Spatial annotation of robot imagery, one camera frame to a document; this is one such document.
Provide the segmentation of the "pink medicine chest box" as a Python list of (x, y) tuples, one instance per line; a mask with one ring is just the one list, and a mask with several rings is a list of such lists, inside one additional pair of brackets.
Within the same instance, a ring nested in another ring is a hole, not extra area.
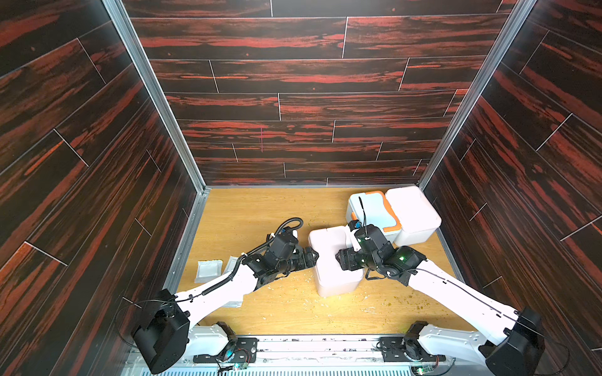
[(351, 247), (351, 231), (348, 227), (331, 227), (309, 233), (310, 247), (318, 253), (314, 278), (318, 294), (323, 298), (353, 292), (364, 278), (361, 269), (342, 270), (335, 255)]

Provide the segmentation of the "white orange handled box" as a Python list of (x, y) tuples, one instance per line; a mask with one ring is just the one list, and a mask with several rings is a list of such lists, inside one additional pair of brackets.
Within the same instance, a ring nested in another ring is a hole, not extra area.
[(382, 191), (352, 194), (348, 200), (346, 221), (352, 220), (379, 227), (386, 237), (394, 237), (402, 228)]

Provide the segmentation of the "white pink first aid box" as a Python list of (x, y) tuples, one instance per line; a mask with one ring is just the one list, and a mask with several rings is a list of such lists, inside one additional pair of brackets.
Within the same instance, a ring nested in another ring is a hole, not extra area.
[(418, 186), (393, 188), (385, 197), (401, 224), (396, 246), (424, 243), (441, 225), (439, 214)]

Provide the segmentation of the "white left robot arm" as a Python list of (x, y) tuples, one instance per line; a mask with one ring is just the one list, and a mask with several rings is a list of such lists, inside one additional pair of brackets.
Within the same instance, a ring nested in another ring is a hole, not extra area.
[(183, 357), (227, 353), (235, 336), (227, 325), (214, 324), (199, 334), (194, 326), (229, 302), (313, 268), (319, 255), (299, 245), (297, 231), (303, 224), (299, 217), (285, 220), (263, 244), (241, 254), (228, 274), (188, 291), (172, 294), (164, 289), (137, 302), (142, 312), (131, 336), (148, 370), (161, 374)]

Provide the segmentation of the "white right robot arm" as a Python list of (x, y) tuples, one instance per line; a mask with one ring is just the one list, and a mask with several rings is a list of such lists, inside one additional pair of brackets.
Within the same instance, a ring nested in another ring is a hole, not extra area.
[(533, 375), (545, 350), (542, 318), (502, 304), (447, 274), (421, 252), (394, 247), (381, 229), (353, 220), (346, 227), (347, 246), (335, 255), (343, 270), (378, 272), (419, 291), (473, 326), (473, 331), (415, 322), (401, 345), (410, 360), (437, 356), (485, 366), (494, 375)]

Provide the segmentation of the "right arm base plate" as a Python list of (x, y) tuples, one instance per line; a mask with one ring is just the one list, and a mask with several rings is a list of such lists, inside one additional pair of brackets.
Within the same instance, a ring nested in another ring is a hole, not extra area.
[(404, 337), (381, 337), (376, 343), (384, 362), (445, 362), (446, 356), (435, 356), (426, 352), (416, 339)]

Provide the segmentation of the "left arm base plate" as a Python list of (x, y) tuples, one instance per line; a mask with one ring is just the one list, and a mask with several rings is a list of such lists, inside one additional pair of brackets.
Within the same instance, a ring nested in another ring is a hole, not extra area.
[(197, 355), (193, 357), (193, 362), (197, 364), (225, 363), (241, 367), (248, 366), (256, 361), (258, 342), (258, 338), (238, 337), (235, 340), (230, 340), (216, 356)]

